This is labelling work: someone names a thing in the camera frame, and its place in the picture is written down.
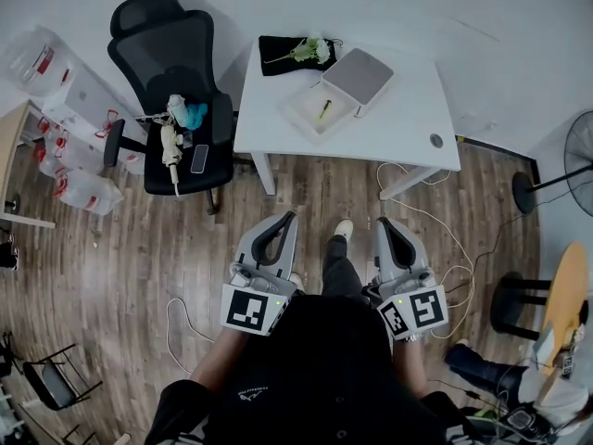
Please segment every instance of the person's leg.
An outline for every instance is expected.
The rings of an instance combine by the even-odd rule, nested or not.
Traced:
[[[19,257],[12,252],[12,243],[0,244],[0,267],[14,269],[18,265]]]
[[[505,400],[510,407],[518,403],[525,367],[486,361],[477,352],[459,343],[448,351],[445,363],[472,386]]]
[[[327,242],[323,259],[323,290],[325,297],[344,296],[367,303],[361,295],[362,283],[352,263],[346,257],[347,241],[352,235],[352,221],[343,220]]]

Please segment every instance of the white flower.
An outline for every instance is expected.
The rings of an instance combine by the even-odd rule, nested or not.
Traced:
[[[327,60],[330,58],[330,48],[323,38],[319,38],[317,40],[317,47],[315,48],[315,53],[317,53],[317,59],[319,64],[327,62]]]

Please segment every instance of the black cable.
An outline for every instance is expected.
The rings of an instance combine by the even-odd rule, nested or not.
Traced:
[[[541,206],[542,204],[549,204],[549,203],[552,203],[552,202],[556,201],[556,199],[560,199],[561,197],[565,197],[566,195],[568,195],[569,193],[573,192],[574,190],[580,188],[584,184],[589,184],[589,183],[593,183],[593,180],[590,180],[588,182],[583,182],[583,183],[577,185],[574,189],[569,189],[565,193],[562,193],[559,196],[553,197],[552,199],[549,199],[548,201],[542,201],[541,203],[537,203],[534,206],[534,210],[535,210],[535,208],[537,208],[538,206]],[[522,218],[526,218],[527,216],[530,216],[532,213],[533,213],[533,211],[528,212],[527,214],[522,214],[521,216],[517,216],[516,218],[513,218],[510,221],[506,221],[503,224],[501,224],[498,227],[498,233],[497,233],[497,238],[494,241],[494,247],[492,247],[492,249],[489,250],[488,252],[482,252],[480,255],[478,255],[475,258],[475,261],[473,261],[473,273],[472,273],[472,276],[469,278],[469,280],[466,280],[465,282],[459,284],[458,286],[454,286],[450,290],[447,290],[445,293],[449,294],[449,293],[454,292],[458,288],[462,288],[463,286],[469,285],[472,282],[472,280],[475,278],[475,271],[477,270],[478,261],[480,261],[480,259],[485,258],[485,257],[489,256],[490,254],[494,254],[496,252],[497,246],[498,246],[498,242],[500,240],[500,235],[502,234],[502,228],[505,227],[505,226],[507,226],[507,225],[509,225],[509,224],[513,224],[515,221],[518,221],[518,220],[520,220]]]
[[[477,392],[473,392],[472,390],[466,390],[464,388],[458,388],[457,386],[453,386],[452,384],[449,384],[445,381],[441,381],[440,379],[428,379],[428,382],[440,382],[441,384],[444,384],[445,386],[449,386],[450,388],[454,388],[457,390],[460,390],[462,392],[465,393],[465,395],[471,399],[476,399],[477,401],[482,401],[484,404],[488,404],[490,407],[494,407],[495,409],[497,408],[496,405],[494,405],[492,402],[488,402],[487,400],[484,400],[480,397],[480,395]]]

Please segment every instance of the fan stand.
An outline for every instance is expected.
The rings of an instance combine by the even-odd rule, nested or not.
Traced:
[[[512,197],[514,198],[515,204],[517,205],[517,208],[519,208],[519,211],[523,214],[529,214],[536,208],[537,190],[547,188],[548,186],[563,182],[569,178],[573,178],[578,174],[589,171],[593,171],[593,163],[576,170],[575,172],[566,173],[563,176],[559,176],[558,178],[540,184],[531,183],[531,179],[527,173],[516,172],[512,177]]]

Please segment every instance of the human arm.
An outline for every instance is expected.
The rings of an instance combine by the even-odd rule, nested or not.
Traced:
[[[423,344],[421,340],[402,343],[394,341],[393,367],[396,377],[414,394],[422,399],[428,394],[428,381],[423,363]]]
[[[223,328],[190,378],[163,389],[146,445],[176,440],[180,434],[198,434],[197,430],[210,414],[216,395],[225,385],[248,338],[247,333]]]

